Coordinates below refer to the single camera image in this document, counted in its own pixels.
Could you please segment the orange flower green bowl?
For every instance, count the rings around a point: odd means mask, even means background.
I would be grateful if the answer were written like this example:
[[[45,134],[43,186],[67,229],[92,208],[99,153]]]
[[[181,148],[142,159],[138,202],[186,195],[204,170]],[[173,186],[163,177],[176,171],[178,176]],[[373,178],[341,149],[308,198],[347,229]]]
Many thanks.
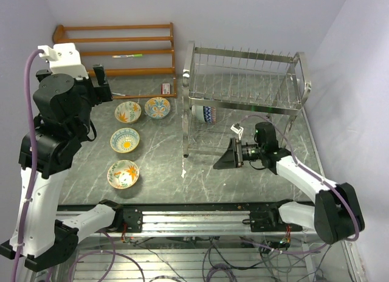
[[[109,184],[119,190],[132,187],[140,175],[139,167],[130,160],[119,160],[107,172]]]

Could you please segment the red pattern blue zigzag bowl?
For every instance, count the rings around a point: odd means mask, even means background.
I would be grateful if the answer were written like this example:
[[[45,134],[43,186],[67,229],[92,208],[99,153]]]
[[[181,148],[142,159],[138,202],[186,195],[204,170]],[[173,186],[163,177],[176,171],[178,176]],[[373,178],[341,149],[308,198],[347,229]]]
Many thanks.
[[[203,107],[203,118],[205,123],[216,123],[216,108],[211,106]]]

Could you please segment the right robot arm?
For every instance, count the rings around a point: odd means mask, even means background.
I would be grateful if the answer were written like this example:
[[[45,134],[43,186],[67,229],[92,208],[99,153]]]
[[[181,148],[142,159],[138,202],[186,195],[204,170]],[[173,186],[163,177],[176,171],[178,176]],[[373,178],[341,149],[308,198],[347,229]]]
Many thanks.
[[[359,237],[365,222],[351,184],[338,184],[319,175],[301,163],[291,150],[280,147],[272,123],[260,122],[255,125],[253,144],[242,143],[244,129],[239,124],[232,125],[230,129],[236,137],[230,138],[226,152],[214,164],[214,169],[239,168],[244,162],[259,160],[262,170],[283,177],[313,203],[303,205],[295,201],[284,202],[267,217],[272,229],[279,231],[288,224],[296,224],[315,230],[327,244]]]

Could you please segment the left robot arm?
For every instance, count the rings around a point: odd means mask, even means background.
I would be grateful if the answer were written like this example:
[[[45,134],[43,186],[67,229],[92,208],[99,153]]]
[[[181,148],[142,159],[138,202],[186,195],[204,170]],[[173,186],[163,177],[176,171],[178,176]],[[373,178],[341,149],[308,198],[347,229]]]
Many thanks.
[[[98,86],[89,77],[40,70],[33,94],[39,113],[33,132],[21,143],[19,164],[22,204],[12,238],[1,244],[1,255],[25,258],[29,270],[39,272],[67,261],[78,244],[99,231],[118,232],[131,225],[141,231],[135,209],[109,200],[73,218],[58,220],[58,200],[73,158],[83,142],[95,140],[91,109],[112,100],[103,66],[94,66]]]

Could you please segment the teal dotted grey bowl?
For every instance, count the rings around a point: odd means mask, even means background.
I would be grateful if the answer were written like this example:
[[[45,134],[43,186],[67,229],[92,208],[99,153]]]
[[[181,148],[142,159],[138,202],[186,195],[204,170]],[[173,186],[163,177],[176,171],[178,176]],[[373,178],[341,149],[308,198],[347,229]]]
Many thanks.
[[[195,117],[195,119],[201,123],[204,123],[204,107],[199,105],[193,105],[191,107],[192,115]]]

